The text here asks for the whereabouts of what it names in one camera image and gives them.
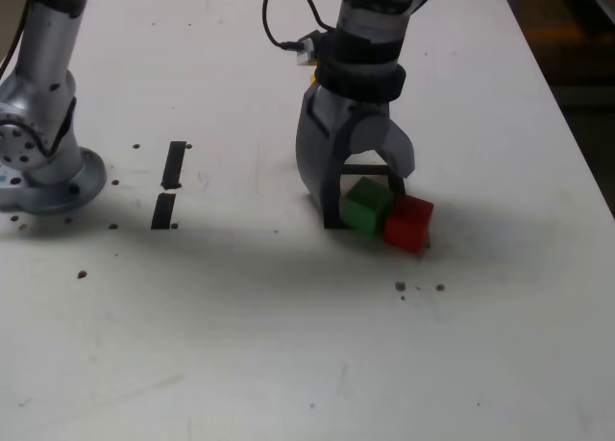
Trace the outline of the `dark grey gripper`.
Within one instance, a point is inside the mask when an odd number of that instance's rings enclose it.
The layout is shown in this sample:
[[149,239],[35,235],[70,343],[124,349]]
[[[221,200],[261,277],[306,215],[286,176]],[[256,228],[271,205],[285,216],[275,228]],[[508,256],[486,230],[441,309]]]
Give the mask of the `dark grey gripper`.
[[[344,124],[352,115],[361,113],[376,115],[359,120],[350,134]],[[304,94],[303,114],[296,138],[297,166],[324,221],[341,221],[340,178],[351,153],[374,151],[403,179],[414,172],[413,144],[388,118],[388,103],[362,103],[334,94],[321,85],[311,85]]]

